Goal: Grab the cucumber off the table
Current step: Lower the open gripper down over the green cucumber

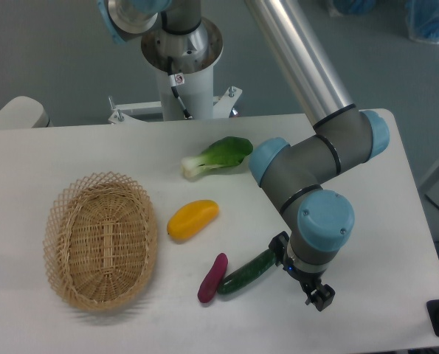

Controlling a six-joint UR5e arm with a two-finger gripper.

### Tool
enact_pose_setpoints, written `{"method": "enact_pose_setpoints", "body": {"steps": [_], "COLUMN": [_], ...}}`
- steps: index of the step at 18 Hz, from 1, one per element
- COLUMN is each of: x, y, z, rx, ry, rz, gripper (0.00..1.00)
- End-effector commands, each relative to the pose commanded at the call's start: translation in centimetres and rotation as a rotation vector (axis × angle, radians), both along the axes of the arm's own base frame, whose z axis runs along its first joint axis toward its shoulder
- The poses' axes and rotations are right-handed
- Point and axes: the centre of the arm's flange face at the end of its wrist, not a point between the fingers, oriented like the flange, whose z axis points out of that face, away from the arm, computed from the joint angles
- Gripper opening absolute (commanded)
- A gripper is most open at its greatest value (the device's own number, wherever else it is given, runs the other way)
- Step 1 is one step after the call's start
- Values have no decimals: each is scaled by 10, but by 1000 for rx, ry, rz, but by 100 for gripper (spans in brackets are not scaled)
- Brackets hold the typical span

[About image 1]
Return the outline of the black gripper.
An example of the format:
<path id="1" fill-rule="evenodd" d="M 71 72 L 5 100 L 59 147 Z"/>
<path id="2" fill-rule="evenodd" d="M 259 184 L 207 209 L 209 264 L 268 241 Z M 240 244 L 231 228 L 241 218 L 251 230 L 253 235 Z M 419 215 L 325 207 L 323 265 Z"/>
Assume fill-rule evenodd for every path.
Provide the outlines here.
<path id="1" fill-rule="evenodd" d="M 335 290 L 328 284 L 323 285 L 321 280 L 328 268 L 327 263 L 312 265 L 301 260 L 294 253 L 286 232 L 274 236 L 269 244 L 269 249 L 275 255 L 275 264 L 277 266 L 281 264 L 284 271 L 300 282 L 301 288 L 306 294 L 306 305 L 312 303 L 319 312 L 322 312 L 333 302 Z"/>

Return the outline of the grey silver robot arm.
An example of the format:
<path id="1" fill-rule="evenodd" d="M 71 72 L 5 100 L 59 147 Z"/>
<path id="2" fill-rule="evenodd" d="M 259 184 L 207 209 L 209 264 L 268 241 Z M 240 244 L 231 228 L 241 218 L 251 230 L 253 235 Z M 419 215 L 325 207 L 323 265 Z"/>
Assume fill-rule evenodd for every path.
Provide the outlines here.
<path id="1" fill-rule="evenodd" d="M 347 242 L 355 216 L 350 202 L 323 184 L 383 152 L 386 122 L 359 111 L 334 71 L 296 1 L 249 1 L 277 62 L 314 129 L 297 145 L 273 138 L 255 148 L 249 169 L 288 226 L 261 255 L 223 279 L 217 292 L 232 294 L 272 265 L 296 279 L 318 310 L 334 298 L 322 274 Z M 210 69 L 222 53 L 221 36 L 201 14 L 199 1 L 99 1 L 114 42 L 142 41 L 147 62 L 160 73 L 165 120 L 210 119 Z"/>

